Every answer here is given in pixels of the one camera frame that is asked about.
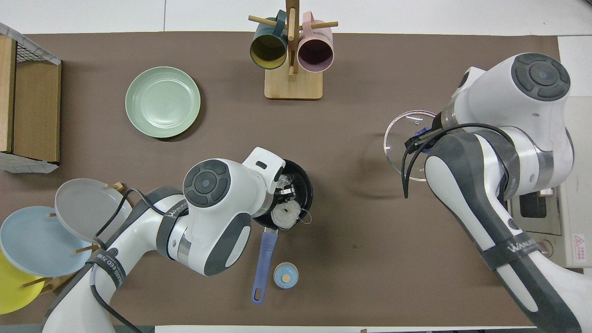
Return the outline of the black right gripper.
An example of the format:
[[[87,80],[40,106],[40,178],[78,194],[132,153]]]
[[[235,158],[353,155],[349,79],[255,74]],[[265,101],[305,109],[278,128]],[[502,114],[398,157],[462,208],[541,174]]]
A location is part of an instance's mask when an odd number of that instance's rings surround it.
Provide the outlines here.
[[[411,154],[417,150],[420,150],[420,152],[423,152],[424,150],[431,150],[431,148],[438,141],[436,137],[439,134],[440,131],[426,131],[425,133],[410,137],[405,142],[405,153]]]

